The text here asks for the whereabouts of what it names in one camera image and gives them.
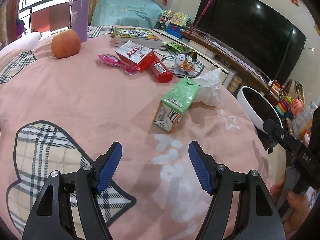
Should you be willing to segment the white plastic bag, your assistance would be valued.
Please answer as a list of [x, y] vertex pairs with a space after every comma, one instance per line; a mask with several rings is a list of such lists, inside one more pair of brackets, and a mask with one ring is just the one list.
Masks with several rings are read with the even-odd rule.
[[221, 69], [207, 72], [201, 77], [193, 79], [200, 85], [193, 102], [202, 102], [207, 106], [220, 107], [221, 105]]

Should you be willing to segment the green drink carton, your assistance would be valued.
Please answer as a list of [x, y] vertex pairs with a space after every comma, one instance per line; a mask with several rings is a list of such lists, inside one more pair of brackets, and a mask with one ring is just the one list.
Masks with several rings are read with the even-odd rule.
[[153, 123], [171, 133], [195, 99], [200, 85], [188, 77], [181, 79], [160, 100]]

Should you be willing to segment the small cartoon snack packet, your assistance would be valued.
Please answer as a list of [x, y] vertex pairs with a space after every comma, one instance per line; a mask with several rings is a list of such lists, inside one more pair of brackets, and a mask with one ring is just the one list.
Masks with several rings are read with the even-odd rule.
[[192, 57], [186, 54], [178, 54], [175, 59], [174, 74], [192, 77], [195, 66]]

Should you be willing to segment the red cylindrical can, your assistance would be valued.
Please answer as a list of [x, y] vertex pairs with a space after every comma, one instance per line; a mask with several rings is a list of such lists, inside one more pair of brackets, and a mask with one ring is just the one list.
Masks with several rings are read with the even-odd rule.
[[150, 69], [160, 83], [169, 83], [173, 79], [172, 72], [158, 58], [150, 65]]

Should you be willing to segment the pink candy wrapper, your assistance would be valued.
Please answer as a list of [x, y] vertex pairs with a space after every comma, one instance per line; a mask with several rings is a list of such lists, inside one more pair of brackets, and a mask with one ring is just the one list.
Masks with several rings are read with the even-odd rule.
[[99, 54], [98, 59], [109, 66], [121, 68], [127, 75], [133, 75], [136, 74], [136, 72], [138, 72], [138, 70], [135, 67], [123, 63], [120, 59], [111, 54]]

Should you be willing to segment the red white carton box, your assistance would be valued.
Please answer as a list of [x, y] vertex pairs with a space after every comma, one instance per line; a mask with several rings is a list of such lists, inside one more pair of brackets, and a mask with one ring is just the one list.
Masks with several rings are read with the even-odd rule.
[[136, 70], [140, 72], [149, 68], [156, 58], [152, 49], [138, 45], [132, 41], [127, 41], [118, 48], [116, 54], [121, 61], [136, 68]]

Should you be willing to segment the white rimmed black trash bin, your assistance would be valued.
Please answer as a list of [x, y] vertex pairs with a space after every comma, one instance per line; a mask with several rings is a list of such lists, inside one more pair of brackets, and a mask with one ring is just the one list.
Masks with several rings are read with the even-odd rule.
[[236, 99], [255, 126], [258, 138], [264, 149], [268, 154], [271, 154], [277, 143], [264, 131], [263, 123], [266, 119], [270, 119], [282, 128], [282, 122], [276, 110], [259, 92], [248, 86], [240, 88]]

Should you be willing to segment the white tv cabinet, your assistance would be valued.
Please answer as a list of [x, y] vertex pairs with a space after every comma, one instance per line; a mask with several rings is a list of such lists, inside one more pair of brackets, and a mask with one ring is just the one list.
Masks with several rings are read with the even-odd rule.
[[239, 74], [242, 78], [242, 82], [245, 85], [249, 85], [260, 92], [263, 92], [265, 96], [271, 100], [276, 101], [276, 96], [271, 92], [267, 83], [263, 81], [256, 72], [248, 69], [245, 65], [236, 61], [234, 58], [229, 56], [222, 49], [210, 42], [204, 35], [198, 31], [190, 32], [188, 30], [182, 30], [182, 38], [176, 38], [175, 36], [161, 30], [154, 29], [160, 35], [163, 35], [167, 38], [170, 38], [176, 41], [179, 44], [189, 46], [193, 48], [200, 56], [205, 58], [208, 61], [218, 63], [218, 66], [221, 67], [224, 71], [228, 72], [230, 70]]

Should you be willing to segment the black curved television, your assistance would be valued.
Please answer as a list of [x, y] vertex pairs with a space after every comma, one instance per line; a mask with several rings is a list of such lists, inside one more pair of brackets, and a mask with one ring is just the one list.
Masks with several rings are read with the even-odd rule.
[[201, 0], [195, 24], [280, 85], [306, 42], [293, 23], [259, 0]]

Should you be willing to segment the green snack wrapper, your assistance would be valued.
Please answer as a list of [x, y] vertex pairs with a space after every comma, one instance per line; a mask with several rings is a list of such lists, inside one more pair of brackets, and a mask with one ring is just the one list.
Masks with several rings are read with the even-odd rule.
[[188, 54], [189, 55], [192, 53], [196, 53], [196, 51], [191, 49], [190, 47], [181, 45], [176, 42], [165, 42], [165, 46], [173, 51], [180, 53], [180, 54]]

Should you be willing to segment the colourful toy cash register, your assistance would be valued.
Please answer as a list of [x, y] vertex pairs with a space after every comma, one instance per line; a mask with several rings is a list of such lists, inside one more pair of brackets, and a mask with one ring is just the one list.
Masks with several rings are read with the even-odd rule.
[[174, 12], [172, 10], [165, 10], [157, 22], [156, 28], [162, 29], [170, 35], [182, 39], [180, 31], [183, 29], [190, 29], [193, 26], [193, 20], [190, 16]]

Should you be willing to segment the orange round fruit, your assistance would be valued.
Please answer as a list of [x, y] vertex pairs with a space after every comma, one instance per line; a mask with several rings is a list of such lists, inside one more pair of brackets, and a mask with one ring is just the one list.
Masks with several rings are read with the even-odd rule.
[[52, 54], [57, 59], [76, 55], [81, 49], [81, 40], [76, 31], [69, 29], [55, 35], [51, 42]]

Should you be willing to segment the green children's book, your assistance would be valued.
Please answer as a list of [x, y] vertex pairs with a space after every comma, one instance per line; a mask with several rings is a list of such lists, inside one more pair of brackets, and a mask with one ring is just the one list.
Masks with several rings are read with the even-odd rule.
[[160, 49], [163, 46], [163, 41], [146, 28], [115, 27], [113, 40], [116, 47], [121, 47], [128, 41], [150, 49]]

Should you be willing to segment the purple thermos bottle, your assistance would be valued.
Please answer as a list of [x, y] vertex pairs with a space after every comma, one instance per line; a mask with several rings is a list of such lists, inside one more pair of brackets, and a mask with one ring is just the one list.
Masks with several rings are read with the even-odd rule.
[[87, 41], [89, 0], [71, 1], [71, 29], [80, 37], [81, 42]]

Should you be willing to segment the teal covered furniture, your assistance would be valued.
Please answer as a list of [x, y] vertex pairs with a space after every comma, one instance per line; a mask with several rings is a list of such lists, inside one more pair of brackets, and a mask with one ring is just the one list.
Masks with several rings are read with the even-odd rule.
[[91, 25], [124, 25], [153, 29], [164, 10], [151, 0], [98, 0]]

